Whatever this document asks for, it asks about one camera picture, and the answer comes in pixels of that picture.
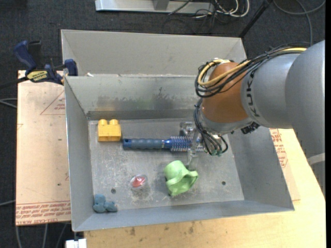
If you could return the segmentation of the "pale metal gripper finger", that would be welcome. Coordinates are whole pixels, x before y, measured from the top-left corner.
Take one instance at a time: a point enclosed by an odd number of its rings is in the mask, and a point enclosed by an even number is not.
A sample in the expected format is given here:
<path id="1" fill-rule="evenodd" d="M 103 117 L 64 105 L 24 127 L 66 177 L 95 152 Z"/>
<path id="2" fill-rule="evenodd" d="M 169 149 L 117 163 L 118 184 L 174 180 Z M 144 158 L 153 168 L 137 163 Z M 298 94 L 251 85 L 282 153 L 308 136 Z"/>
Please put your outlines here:
<path id="1" fill-rule="evenodd" d="M 180 123 L 179 136 L 198 137 L 198 131 L 194 122 L 184 121 Z"/>
<path id="2" fill-rule="evenodd" d="M 199 147 L 199 144 L 193 143 L 192 146 L 187 150 L 186 167 L 188 169 L 196 169 L 200 149 L 201 148 Z"/>

